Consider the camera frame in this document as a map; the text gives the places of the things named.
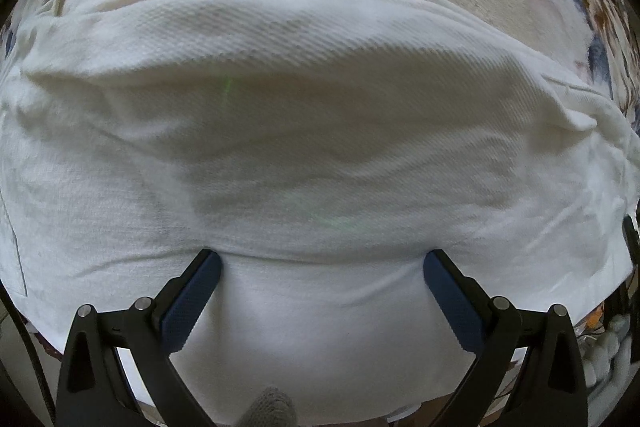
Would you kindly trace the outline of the white pants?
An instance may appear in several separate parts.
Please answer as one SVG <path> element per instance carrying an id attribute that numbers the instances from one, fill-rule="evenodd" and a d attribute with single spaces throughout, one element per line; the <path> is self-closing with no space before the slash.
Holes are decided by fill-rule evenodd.
<path id="1" fill-rule="evenodd" d="M 202 248 L 221 285 L 175 363 L 231 424 L 448 395 L 470 363 L 427 290 L 582 319 L 628 277 L 639 139 L 571 69 L 446 0 L 49 0 L 1 67 L 1 278 L 62 349 Z"/>

